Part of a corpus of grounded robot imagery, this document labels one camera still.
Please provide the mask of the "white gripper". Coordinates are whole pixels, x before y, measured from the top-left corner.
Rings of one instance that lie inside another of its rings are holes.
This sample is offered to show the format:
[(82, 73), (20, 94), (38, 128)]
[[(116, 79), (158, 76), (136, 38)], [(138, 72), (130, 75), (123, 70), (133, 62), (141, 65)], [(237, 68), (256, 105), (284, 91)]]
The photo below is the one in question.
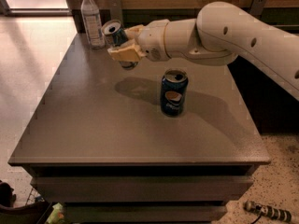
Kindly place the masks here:
[(169, 20), (159, 20), (152, 21), (145, 27), (139, 24), (126, 28), (124, 32), (129, 41), (119, 47), (111, 47), (107, 52), (113, 60), (119, 62), (139, 62), (145, 56), (153, 62), (168, 61), (164, 44), (164, 32), (168, 23)]

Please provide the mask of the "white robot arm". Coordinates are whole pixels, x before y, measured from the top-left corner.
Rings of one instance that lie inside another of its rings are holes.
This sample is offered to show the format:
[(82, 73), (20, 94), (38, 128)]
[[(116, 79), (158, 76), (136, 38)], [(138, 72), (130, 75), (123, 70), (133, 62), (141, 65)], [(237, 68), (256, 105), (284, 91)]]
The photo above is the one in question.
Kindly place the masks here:
[(213, 2), (195, 19), (153, 21), (124, 32), (128, 40), (108, 50), (115, 61), (182, 58), (222, 66), (240, 56), (299, 100), (299, 36), (259, 21), (232, 4)]

